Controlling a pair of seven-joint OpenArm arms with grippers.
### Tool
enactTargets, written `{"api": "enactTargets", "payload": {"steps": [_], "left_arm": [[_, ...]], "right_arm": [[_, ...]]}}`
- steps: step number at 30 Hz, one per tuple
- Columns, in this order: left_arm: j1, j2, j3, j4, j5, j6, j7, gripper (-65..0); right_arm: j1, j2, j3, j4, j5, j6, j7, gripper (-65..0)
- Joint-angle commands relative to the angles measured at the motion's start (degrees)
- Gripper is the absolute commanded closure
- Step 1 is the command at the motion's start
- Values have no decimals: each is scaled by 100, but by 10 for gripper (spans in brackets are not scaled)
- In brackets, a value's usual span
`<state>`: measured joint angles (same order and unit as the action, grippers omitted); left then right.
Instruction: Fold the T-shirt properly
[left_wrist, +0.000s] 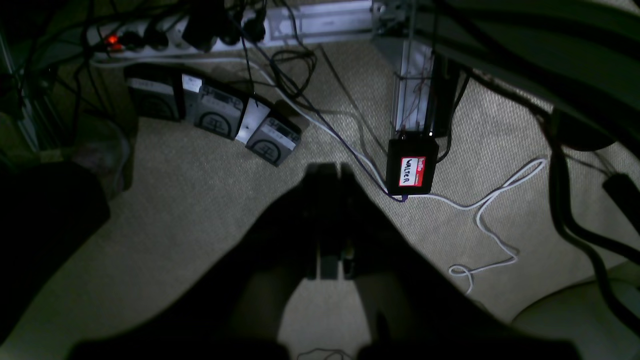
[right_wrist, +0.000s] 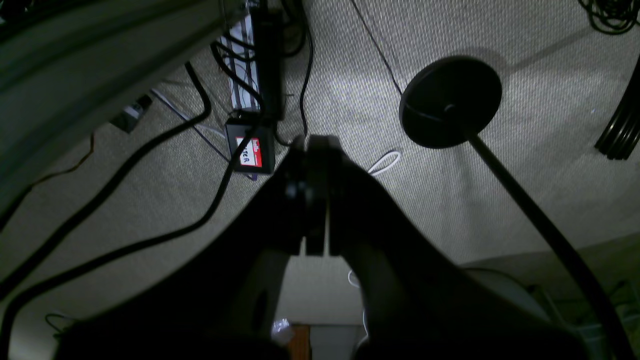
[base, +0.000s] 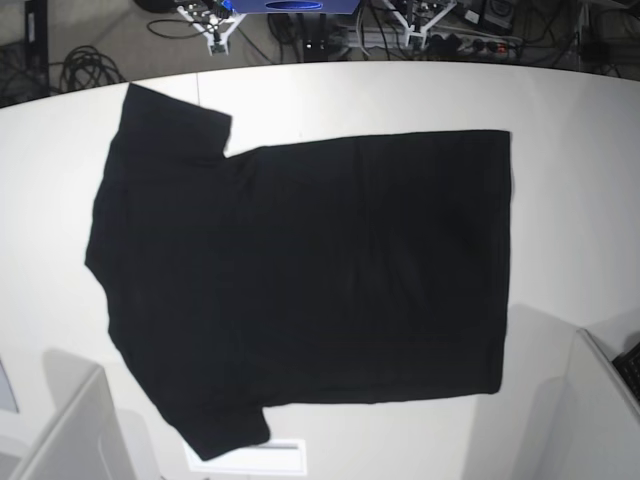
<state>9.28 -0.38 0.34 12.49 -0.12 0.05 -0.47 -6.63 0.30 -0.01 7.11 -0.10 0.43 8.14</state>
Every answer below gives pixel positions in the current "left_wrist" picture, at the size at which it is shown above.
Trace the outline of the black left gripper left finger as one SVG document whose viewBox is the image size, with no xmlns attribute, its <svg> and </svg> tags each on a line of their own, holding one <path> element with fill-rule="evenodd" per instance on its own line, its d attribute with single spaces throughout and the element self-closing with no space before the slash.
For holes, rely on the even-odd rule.
<svg viewBox="0 0 640 360">
<path fill-rule="evenodd" d="M 301 182 L 304 210 L 304 234 L 307 280 L 335 281 L 339 273 L 339 249 L 331 235 L 336 216 L 338 170 L 331 162 L 318 162 L 307 166 Z"/>
</svg>

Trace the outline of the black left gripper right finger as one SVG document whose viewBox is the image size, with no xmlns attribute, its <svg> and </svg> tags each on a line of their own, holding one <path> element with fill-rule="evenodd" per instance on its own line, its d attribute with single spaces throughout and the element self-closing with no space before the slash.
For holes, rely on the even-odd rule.
<svg viewBox="0 0 640 360">
<path fill-rule="evenodd" d="M 341 196 L 343 202 L 343 250 L 342 265 L 346 280 L 356 280 L 366 267 L 365 238 L 362 232 L 362 203 L 365 192 L 357 180 L 354 169 L 342 162 L 339 165 Z"/>
</svg>

